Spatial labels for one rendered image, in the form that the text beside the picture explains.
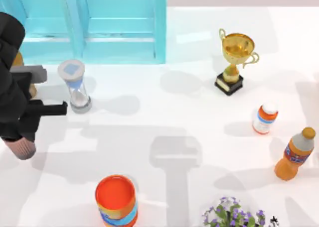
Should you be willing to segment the pink ribbed cup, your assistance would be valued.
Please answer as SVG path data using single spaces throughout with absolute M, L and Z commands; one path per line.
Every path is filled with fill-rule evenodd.
M 20 160 L 28 160 L 36 153 L 34 142 L 22 137 L 19 140 L 2 139 L 12 153 Z

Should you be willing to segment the grey hourglass with blue sand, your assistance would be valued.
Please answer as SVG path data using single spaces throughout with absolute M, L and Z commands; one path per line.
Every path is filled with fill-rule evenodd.
M 92 107 L 92 101 L 84 85 L 85 65 L 76 59 L 62 62 L 58 74 L 64 80 L 70 93 L 70 106 L 75 113 L 84 114 Z

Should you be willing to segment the pale grey rounded box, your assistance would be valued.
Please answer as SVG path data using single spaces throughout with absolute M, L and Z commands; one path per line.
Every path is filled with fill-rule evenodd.
M 11 73 L 30 73 L 32 84 L 40 84 L 47 81 L 47 70 L 42 65 L 12 66 Z

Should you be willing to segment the orange brown rounded object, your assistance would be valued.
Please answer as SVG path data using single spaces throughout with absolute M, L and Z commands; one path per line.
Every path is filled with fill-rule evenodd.
M 22 54 L 18 51 L 12 66 L 22 66 L 22 65 L 24 65 L 23 57 L 22 57 Z M 34 84 L 29 85 L 29 94 L 32 99 L 35 98 L 37 94 L 37 89 Z

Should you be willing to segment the light blue rack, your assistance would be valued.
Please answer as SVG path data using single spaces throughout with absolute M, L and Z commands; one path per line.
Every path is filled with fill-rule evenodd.
M 164 63 L 167 0 L 0 0 L 25 28 L 28 64 Z

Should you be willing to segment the orange can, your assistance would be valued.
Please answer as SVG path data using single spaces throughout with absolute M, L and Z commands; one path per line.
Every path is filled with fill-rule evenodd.
M 130 179 L 111 175 L 99 182 L 95 200 L 105 227 L 133 227 L 138 218 L 138 202 Z

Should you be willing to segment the gold trophy on black base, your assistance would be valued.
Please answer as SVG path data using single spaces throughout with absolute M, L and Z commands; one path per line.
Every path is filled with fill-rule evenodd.
M 226 31 L 221 28 L 219 37 L 222 42 L 223 57 L 229 65 L 216 77 L 214 84 L 224 94 L 230 96 L 243 87 L 243 77 L 237 66 L 242 65 L 244 68 L 248 64 L 255 64 L 260 57 L 254 51 L 254 41 L 245 34 L 226 34 Z

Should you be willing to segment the plant with purple flowers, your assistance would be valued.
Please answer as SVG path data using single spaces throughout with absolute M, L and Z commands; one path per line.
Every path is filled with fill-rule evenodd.
M 276 217 L 266 219 L 265 212 L 244 209 L 235 197 L 222 197 L 202 215 L 202 227 L 280 227 Z

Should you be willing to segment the small orange and white bottle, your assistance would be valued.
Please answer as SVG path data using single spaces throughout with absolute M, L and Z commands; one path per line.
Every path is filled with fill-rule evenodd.
M 252 127 L 259 134 L 268 134 L 278 116 L 278 108 L 273 103 L 263 103 L 253 121 Z

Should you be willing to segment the orange soda bottle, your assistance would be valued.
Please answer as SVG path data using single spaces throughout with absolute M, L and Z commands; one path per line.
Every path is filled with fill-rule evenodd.
M 275 166 L 278 178 L 289 181 L 295 178 L 299 167 L 302 166 L 314 149 L 316 132 L 312 127 L 305 127 L 302 132 L 295 134 L 287 144 L 284 155 Z

